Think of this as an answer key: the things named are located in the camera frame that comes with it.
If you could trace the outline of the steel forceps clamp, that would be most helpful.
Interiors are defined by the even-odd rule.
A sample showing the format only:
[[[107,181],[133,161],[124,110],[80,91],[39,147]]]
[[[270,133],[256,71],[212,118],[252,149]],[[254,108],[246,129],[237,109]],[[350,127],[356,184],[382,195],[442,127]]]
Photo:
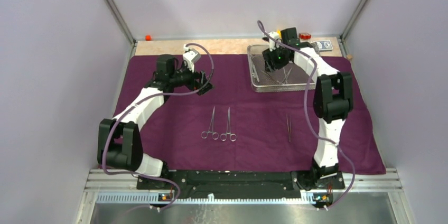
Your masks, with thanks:
[[[204,130],[201,133],[201,137],[203,139],[206,139],[208,137],[212,138],[213,140],[217,140],[219,138],[219,134],[214,129],[214,116],[215,116],[216,108],[214,107],[212,110],[211,118],[210,118],[210,124],[207,130]]]

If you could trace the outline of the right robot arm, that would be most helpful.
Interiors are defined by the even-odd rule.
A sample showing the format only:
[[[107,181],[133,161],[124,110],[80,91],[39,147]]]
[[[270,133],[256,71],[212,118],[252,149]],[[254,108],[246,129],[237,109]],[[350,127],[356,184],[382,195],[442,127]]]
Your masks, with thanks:
[[[262,52],[266,71],[279,70],[292,63],[307,75],[307,85],[315,84],[313,110],[319,119],[315,133],[318,146],[313,156],[310,182],[324,188],[339,171],[338,146],[342,128],[353,110],[353,77],[329,65],[309,42],[302,42],[296,29],[269,32],[269,43]]]

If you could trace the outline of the steel hemostat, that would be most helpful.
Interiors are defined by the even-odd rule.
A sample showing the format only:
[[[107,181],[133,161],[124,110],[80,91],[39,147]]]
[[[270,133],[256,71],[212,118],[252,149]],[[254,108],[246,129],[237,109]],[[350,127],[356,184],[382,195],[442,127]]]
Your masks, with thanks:
[[[222,142],[225,142],[227,140],[229,140],[231,142],[235,142],[237,140],[237,135],[231,131],[231,111],[230,111],[230,107],[228,108],[228,112],[227,112],[226,131],[220,135],[220,140]]]

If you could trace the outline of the blue playing card deck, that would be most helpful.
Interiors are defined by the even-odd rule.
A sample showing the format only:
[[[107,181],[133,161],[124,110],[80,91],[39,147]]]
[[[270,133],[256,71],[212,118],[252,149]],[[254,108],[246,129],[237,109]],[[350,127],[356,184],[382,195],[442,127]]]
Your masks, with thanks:
[[[317,49],[321,52],[332,51],[333,45],[330,40],[315,41]]]

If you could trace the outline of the metal mesh instrument tray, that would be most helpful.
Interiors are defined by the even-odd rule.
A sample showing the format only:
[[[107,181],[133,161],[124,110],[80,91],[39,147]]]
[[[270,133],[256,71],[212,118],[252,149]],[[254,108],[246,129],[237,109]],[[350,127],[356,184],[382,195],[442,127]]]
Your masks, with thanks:
[[[247,58],[249,64],[249,75],[251,87],[255,92],[285,92],[285,91],[303,91],[305,90],[309,74],[314,69],[313,62],[305,57],[305,66],[301,67],[294,62],[290,62],[285,67],[286,70],[292,68],[287,85],[279,85],[266,77],[262,71],[265,71],[265,61],[262,52],[269,49],[268,44],[255,44],[247,47]],[[253,77],[251,65],[254,64],[259,76],[259,82]],[[280,82],[284,79],[283,68],[267,72]]]

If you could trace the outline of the steel needle holder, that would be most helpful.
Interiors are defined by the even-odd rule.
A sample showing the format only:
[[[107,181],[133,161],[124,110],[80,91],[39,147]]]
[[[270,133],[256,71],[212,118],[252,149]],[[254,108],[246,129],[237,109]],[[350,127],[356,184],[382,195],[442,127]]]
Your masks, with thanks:
[[[292,121],[290,115],[286,115],[286,124],[287,124],[287,132],[288,132],[288,142],[291,142],[291,134],[292,134]]]

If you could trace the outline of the steel curved tweezers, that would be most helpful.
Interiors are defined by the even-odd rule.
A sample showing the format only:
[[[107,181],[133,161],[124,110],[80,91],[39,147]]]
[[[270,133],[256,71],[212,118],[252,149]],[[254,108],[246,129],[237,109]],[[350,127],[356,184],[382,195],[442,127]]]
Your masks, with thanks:
[[[277,79],[275,79],[273,76],[271,76],[269,73],[267,73],[267,72],[265,72],[265,71],[262,71],[262,73],[266,76],[266,77],[268,77],[271,81],[274,81],[274,82],[276,82],[277,84],[279,84],[279,85],[283,85],[283,82],[280,82],[279,80],[277,80]]]

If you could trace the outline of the purple cloth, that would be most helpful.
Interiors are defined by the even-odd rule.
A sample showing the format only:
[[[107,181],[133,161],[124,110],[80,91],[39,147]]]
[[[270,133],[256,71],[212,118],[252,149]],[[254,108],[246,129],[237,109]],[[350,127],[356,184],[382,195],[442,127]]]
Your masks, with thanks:
[[[199,70],[213,70],[214,88],[188,95],[186,87],[157,109],[141,130],[144,153],[175,170],[290,172],[308,170],[317,147],[319,121],[313,91],[253,91],[245,54],[204,55]],[[217,140],[203,139],[213,108]],[[227,112],[237,140],[222,142]],[[286,115],[292,121],[288,142]]]

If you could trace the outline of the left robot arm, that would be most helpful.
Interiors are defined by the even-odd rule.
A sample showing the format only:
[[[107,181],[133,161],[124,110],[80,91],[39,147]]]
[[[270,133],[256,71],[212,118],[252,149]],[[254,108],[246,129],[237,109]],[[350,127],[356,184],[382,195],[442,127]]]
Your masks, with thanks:
[[[170,178],[163,170],[165,164],[144,153],[141,129],[152,114],[175,95],[175,88],[187,87],[188,95],[202,95],[213,88],[211,76],[195,70],[200,57],[196,50],[184,53],[182,61],[170,54],[158,56],[151,80],[133,102],[112,119],[100,122],[97,160],[103,168],[149,176],[150,183],[157,189],[167,186]]]

